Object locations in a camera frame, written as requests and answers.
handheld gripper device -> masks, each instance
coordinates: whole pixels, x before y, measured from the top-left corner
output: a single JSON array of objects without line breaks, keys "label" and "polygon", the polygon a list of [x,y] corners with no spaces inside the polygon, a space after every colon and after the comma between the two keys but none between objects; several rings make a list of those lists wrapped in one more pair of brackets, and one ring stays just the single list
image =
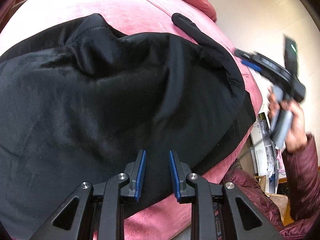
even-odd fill
[{"label": "handheld gripper device", "polygon": [[[252,68],[273,83],[277,102],[294,99],[300,103],[306,94],[305,86],[298,80],[298,50],[294,40],[284,37],[284,66],[280,66],[262,54],[251,54],[239,49],[234,52],[242,64]],[[281,148],[292,124],[292,113],[281,108],[270,124],[271,140]]]}]

pink blanket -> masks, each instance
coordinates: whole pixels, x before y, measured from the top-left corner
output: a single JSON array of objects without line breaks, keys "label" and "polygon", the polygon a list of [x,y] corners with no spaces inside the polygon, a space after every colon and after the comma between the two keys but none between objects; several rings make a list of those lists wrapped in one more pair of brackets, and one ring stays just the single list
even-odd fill
[{"label": "pink blanket", "polygon": [[[100,13],[116,29],[126,34],[140,32],[168,32],[192,42],[171,22],[171,15],[181,13],[198,28],[232,53],[232,43],[203,12],[183,0],[28,0],[10,19],[0,33],[0,55],[14,44],[56,24]],[[235,58],[250,93],[252,105],[258,113],[262,97],[250,71]],[[204,177],[219,183],[238,156],[249,136],[237,149],[208,171]],[[180,205],[173,195],[125,220],[126,239],[170,239],[183,230],[191,219],[190,205]]]}]

black plastic bracket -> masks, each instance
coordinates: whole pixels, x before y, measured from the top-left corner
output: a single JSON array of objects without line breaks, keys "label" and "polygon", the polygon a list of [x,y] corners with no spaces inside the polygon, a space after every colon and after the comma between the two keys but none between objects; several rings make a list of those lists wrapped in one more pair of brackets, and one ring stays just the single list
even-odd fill
[{"label": "black plastic bracket", "polygon": [[[176,170],[180,170],[185,163],[179,162],[175,151],[170,151],[170,163]],[[268,219],[258,210],[250,199],[232,182],[218,185],[208,182],[195,173],[187,176],[182,172],[172,174],[174,189],[180,193],[179,203],[192,203],[191,240],[217,240],[216,217],[213,202],[219,205],[222,222],[222,235],[226,240],[282,240]],[[177,187],[177,181],[186,180],[194,188],[193,197],[183,195],[183,187]]]},{"label": "black plastic bracket", "polygon": [[93,236],[98,240],[124,240],[124,204],[138,202],[145,167],[146,152],[140,150],[136,161],[108,182],[81,183],[30,240],[91,240]]}]

black fabric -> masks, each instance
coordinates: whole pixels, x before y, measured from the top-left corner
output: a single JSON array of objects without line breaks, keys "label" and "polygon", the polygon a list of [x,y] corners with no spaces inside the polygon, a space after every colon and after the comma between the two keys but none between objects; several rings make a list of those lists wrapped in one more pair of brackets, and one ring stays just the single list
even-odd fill
[{"label": "black fabric", "polygon": [[[189,19],[172,20],[199,45],[127,36],[93,14],[0,57],[0,220],[13,237],[29,238],[81,182],[107,181],[140,148],[142,195],[126,216],[172,193],[170,149],[205,172],[243,138],[237,126],[255,118],[232,56]],[[213,151],[221,140],[231,147]]]}]

